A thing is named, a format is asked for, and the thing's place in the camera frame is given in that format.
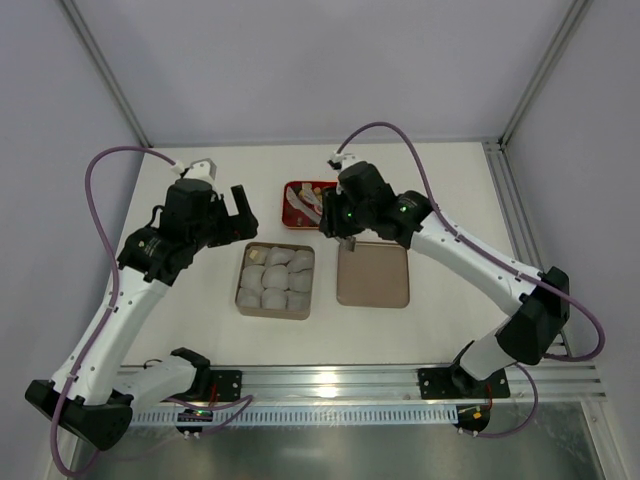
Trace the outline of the metal serving tongs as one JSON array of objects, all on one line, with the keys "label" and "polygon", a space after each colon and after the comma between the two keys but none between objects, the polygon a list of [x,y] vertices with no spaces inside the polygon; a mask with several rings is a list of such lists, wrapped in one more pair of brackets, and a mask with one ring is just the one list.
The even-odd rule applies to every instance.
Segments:
[{"label": "metal serving tongs", "polygon": [[[319,226],[322,219],[322,207],[318,198],[312,190],[305,193],[305,190],[302,189],[301,193],[303,197],[300,197],[292,187],[287,187],[285,189],[285,199],[295,210],[303,213],[309,220]],[[336,237],[336,241],[346,251],[353,252],[355,250],[356,240],[354,236]]]}]

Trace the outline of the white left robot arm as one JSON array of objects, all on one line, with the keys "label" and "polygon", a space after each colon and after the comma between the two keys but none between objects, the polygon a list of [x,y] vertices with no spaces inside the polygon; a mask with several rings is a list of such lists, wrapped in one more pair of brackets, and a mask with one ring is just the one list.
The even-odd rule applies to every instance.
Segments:
[{"label": "white left robot arm", "polygon": [[171,397],[207,396],[211,363],[185,347],[129,380],[118,380],[117,373],[148,316],[199,251],[256,237],[259,223],[243,187],[232,187],[231,194],[234,215],[210,183],[179,179],[164,204],[154,207],[151,221],[129,235],[104,307],[52,378],[34,380],[26,390],[26,400],[53,428],[107,451],[135,415]]}]

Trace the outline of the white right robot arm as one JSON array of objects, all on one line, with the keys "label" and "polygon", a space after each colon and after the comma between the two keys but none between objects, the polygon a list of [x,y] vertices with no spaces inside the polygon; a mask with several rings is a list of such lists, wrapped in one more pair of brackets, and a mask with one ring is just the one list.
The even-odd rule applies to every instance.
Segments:
[{"label": "white right robot arm", "polygon": [[373,164],[354,156],[329,164],[338,176],[336,185],[322,193],[319,229],[326,237],[352,246],[354,235],[371,230],[447,267],[506,314],[504,322],[465,346],[448,367],[460,396],[482,394],[487,379],[507,366],[540,362],[569,317],[567,301],[554,293],[569,289],[562,270],[541,272],[494,249],[486,259],[481,254],[486,245],[464,244],[462,231],[447,226],[425,195],[395,193]]}]

